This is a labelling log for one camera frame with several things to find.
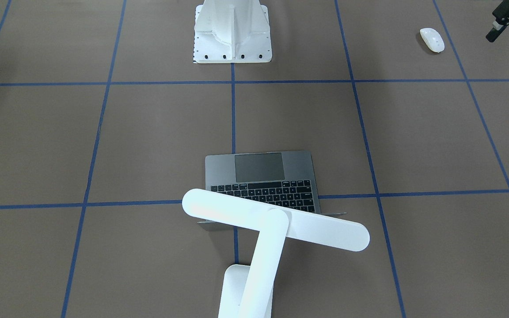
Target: gray laptop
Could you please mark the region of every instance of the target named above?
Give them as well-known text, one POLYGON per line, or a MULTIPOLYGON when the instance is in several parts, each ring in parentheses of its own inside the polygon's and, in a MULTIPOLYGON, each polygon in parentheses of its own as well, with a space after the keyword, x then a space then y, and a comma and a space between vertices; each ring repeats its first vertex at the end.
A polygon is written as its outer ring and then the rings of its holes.
POLYGON ((205 189, 321 214, 309 151, 208 155, 205 189))

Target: computer mouse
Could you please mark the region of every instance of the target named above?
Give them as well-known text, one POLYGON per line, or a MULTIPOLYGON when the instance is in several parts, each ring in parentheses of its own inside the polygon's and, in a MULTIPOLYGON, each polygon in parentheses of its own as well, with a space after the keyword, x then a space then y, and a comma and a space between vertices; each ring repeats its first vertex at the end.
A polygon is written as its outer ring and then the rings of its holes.
POLYGON ((439 53, 445 49, 445 43, 443 43, 441 35, 436 30, 432 28, 423 28, 420 30, 420 34, 425 44, 427 44, 428 48, 433 52, 439 53))

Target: keyboard key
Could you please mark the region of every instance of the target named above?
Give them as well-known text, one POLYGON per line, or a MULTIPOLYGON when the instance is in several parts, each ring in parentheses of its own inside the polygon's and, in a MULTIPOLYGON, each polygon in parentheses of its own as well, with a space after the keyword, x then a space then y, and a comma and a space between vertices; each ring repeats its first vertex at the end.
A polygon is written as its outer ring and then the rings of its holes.
POLYGON ((297 193, 311 193, 311 187, 297 187, 297 193))
POLYGON ((278 188, 281 187, 282 184, 278 181, 276 182, 261 182, 261 183, 249 183, 249 189, 268 189, 268 188, 278 188))

